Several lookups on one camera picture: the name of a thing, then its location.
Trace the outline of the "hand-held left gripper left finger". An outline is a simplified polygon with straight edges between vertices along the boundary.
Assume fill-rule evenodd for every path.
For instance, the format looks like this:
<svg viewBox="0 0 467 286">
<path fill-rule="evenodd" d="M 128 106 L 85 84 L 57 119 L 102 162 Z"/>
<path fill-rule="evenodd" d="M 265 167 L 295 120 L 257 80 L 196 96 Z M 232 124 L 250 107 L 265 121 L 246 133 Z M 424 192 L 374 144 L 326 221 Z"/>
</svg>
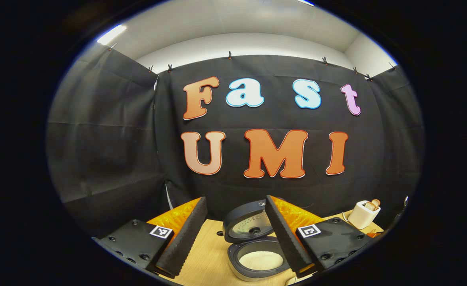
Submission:
<svg viewBox="0 0 467 286">
<path fill-rule="evenodd" d="M 208 213 L 199 197 L 149 221 L 133 219 L 102 238 L 93 238 L 106 251 L 148 272 L 175 278 L 192 249 Z"/>
</svg>

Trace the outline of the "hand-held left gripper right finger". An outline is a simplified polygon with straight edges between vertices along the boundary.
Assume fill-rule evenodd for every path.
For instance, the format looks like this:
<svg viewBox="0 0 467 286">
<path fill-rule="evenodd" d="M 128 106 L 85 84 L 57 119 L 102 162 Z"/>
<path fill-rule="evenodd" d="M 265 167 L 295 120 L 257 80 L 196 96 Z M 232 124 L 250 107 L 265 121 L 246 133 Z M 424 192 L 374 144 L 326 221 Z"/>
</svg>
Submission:
<svg viewBox="0 0 467 286">
<path fill-rule="evenodd" d="M 265 212 L 298 278 L 337 267 L 373 240 L 340 217 L 325 220 L 271 195 L 266 196 Z"/>
</svg>

